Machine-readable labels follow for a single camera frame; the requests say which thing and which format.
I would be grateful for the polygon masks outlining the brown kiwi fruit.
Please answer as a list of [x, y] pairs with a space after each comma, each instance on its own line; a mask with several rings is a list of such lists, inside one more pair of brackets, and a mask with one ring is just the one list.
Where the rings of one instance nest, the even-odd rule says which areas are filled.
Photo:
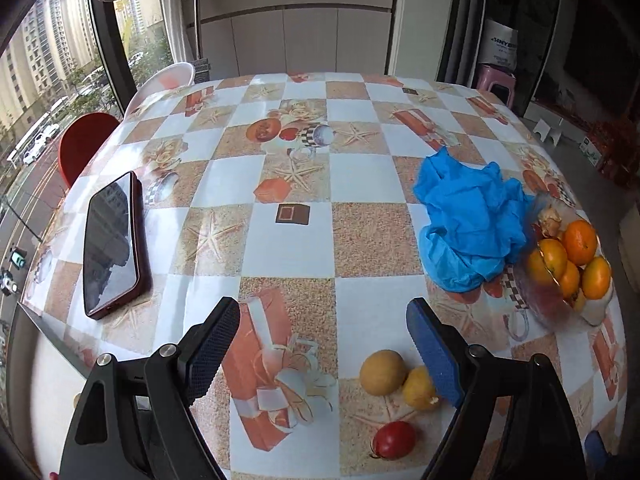
[[439, 407], [439, 396], [424, 365], [410, 370], [401, 393], [405, 404], [416, 411], [431, 411]]
[[402, 356], [394, 350], [372, 353], [360, 367], [359, 381], [371, 396], [388, 396], [404, 383], [408, 368]]

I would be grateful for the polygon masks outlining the red-cased smartphone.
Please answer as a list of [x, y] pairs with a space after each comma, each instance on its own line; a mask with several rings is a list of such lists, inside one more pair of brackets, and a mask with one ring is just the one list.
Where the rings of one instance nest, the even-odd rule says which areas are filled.
[[89, 200], [82, 252], [85, 315], [104, 318], [140, 297], [150, 285], [142, 185], [128, 171]]

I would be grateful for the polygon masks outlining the orange in bowl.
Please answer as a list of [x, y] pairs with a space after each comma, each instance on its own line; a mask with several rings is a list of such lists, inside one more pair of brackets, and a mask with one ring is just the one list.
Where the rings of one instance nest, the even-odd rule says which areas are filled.
[[526, 275], [536, 284], [559, 285], [568, 263], [564, 245], [553, 237], [540, 240], [525, 259]]
[[571, 261], [567, 261], [563, 275], [559, 279], [562, 297], [566, 301], [572, 301], [578, 294], [580, 285], [580, 272]]
[[585, 266], [596, 255], [597, 232], [587, 220], [575, 220], [566, 227], [562, 243], [567, 253], [567, 259], [575, 266]]
[[582, 292], [589, 300], [603, 298], [610, 288], [612, 269], [603, 256], [594, 257], [582, 274]]

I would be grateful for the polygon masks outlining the blue crumpled plastic bag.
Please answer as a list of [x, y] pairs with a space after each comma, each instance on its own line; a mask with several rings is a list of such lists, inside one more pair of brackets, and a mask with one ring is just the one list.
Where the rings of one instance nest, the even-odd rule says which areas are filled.
[[446, 292], [463, 294], [517, 263], [533, 243], [535, 197], [490, 162], [464, 166], [446, 148], [422, 162], [413, 194], [430, 218], [418, 247], [424, 270]]

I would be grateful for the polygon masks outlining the glass fruit bowl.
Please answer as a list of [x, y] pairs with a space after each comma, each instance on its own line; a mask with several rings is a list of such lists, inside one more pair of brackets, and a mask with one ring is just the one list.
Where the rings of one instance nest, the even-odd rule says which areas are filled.
[[514, 268], [526, 307], [554, 332], [600, 325], [614, 284], [594, 226], [562, 200], [539, 194], [526, 228], [528, 245]]

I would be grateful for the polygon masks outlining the white shallow box tray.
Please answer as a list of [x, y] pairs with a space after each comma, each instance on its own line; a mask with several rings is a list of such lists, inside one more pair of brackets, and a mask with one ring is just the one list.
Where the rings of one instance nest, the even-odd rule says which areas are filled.
[[99, 344], [93, 337], [14, 304], [6, 355], [8, 433], [37, 479], [57, 472], [75, 400], [84, 388]]

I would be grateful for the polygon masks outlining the walnut in bowl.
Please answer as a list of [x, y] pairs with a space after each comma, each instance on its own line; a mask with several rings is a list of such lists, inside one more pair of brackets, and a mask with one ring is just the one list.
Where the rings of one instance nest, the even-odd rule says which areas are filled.
[[562, 217], [554, 207], [548, 206], [538, 212], [537, 224], [543, 237], [557, 237], [562, 226]]

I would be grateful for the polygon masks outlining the checkered fruit-print tablecloth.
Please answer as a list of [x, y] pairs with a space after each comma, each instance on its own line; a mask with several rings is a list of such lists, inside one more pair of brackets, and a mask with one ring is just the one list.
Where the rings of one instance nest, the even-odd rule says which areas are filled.
[[[426, 299], [497, 356], [546, 354], [578, 431], [620, 444], [626, 341], [620, 305], [602, 324], [550, 332], [509, 275], [466, 294], [439, 288], [418, 251], [430, 221], [413, 194], [422, 160], [446, 148], [470, 168], [495, 162], [527, 193], [577, 196], [529, 130], [497, 99], [419, 79], [359, 74], [244, 76], [159, 96], [122, 122], [68, 191], [23, 300], [121, 360], [147, 356], [203, 322], [223, 296], [242, 318], [230, 364], [192, 414], [235, 479], [411, 479], [452, 408], [400, 393], [369, 396], [375, 351], [420, 356], [405, 308]], [[125, 172], [142, 183], [151, 290], [100, 320], [85, 315], [82, 252], [89, 200]], [[408, 422], [416, 446], [371, 455], [376, 432]]]

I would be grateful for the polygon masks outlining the red plastic chair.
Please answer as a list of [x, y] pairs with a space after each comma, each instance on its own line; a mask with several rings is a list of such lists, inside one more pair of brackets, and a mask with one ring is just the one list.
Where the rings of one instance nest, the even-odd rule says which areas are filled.
[[58, 170], [68, 188], [118, 125], [116, 117], [94, 112], [78, 117], [65, 129], [58, 144]]

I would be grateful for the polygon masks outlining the pink plastic stool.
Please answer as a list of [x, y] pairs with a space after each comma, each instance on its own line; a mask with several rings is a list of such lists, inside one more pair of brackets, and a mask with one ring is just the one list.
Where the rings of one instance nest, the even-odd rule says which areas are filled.
[[476, 82], [477, 90], [487, 91], [511, 108], [515, 96], [516, 78], [501, 67], [480, 64]]

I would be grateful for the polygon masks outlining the white printed bag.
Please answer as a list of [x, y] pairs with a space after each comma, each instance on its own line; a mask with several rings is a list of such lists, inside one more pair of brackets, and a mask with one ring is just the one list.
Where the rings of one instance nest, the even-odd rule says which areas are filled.
[[518, 30], [494, 20], [486, 20], [478, 62], [514, 72], [518, 62]]

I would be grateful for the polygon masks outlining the white sideboard cabinet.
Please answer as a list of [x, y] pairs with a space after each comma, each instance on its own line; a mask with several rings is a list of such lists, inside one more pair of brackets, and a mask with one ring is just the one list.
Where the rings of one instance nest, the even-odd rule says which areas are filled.
[[214, 79], [384, 74], [395, 10], [396, 0], [183, 0], [189, 44]]

